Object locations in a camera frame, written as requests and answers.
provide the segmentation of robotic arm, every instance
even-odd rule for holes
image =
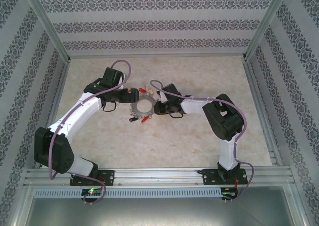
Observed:
[[[166,92],[181,95],[173,84],[162,88]],[[158,92],[160,101],[154,106],[154,112],[158,115],[179,113],[205,115],[215,135],[221,139],[221,155],[218,162],[218,175],[225,182],[232,178],[240,169],[240,164],[234,158],[235,138],[243,130],[244,120],[239,112],[233,107],[209,100],[182,99],[177,96]],[[216,99],[233,102],[226,94],[220,94]]]
[[[106,68],[103,78],[98,78],[96,81],[87,85],[80,99],[61,119],[49,126],[47,129],[43,127],[37,129],[34,139],[35,161],[48,166],[49,146],[54,132],[58,126],[61,125],[61,122],[69,114],[69,112],[71,112],[76,105],[81,103],[82,106],[78,107],[71,116],[67,118],[54,140],[52,169],[61,174],[68,172],[97,178],[98,166],[93,162],[75,156],[70,145],[74,136],[83,124],[95,112],[100,109],[104,110],[108,102],[114,103],[116,108],[116,102],[133,103],[139,100],[138,89],[131,89],[131,91],[128,92],[128,89],[123,89],[123,86],[121,86],[118,89],[100,94],[89,99],[85,103],[82,103],[85,99],[96,93],[111,89],[112,87],[121,84],[125,77],[125,74],[118,70],[109,67]]]

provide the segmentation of red clip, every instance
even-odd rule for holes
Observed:
[[[149,119],[149,116],[145,117],[143,120],[142,120],[142,123],[144,123],[145,121],[147,121]]]
[[[140,88],[139,91],[144,94],[146,93],[146,90],[144,90],[143,88]]]

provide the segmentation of damask pattern wall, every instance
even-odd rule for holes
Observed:
[[[285,165],[319,225],[319,0],[284,0],[250,59]]]
[[[64,62],[27,0],[0,0],[0,225],[14,212],[33,136],[46,126]]]
[[[71,56],[245,53],[271,0],[40,0]]]

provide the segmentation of gear-like ring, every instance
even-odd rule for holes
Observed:
[[[150,111],[148,112],[141,112],[138,110],[138,103],[141,100],[148,100],[151,104],[152,104],[152,108]],[[156,104],[157,100],[155,100],[152,95],[148,94],[148,93],[140,93],[140,98],[138,100],[138,102],[134,102],[131,103],[131,107],[130,107],[130,111],[131,111],[131,115],[139,118],[139,119],[143,119],[145,117],[149,117],[151,118],[152,115],[154,114],[154,105]]]

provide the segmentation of marble-like surface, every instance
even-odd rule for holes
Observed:
[[[102,77],[117,59],[73,59],[57,118],[74,105],[87,84]],[[255,166],[271,160],[240,57],[126,58],[132,75],[125,88],[150,87],[157,79],[174,83],[183,94],[215,97],[226,93],[242,109],[248,121],[239,141],[238,157]],[[124,63],[116,69],[128,72]],[[74,153],[99,167],[210,167],[216,166],[220,149],[206,117],[189,114],[182,119],[153,115],[141,124],[129,122],[130,105],[118,104],[116,111],[95,113],[72,142]]]

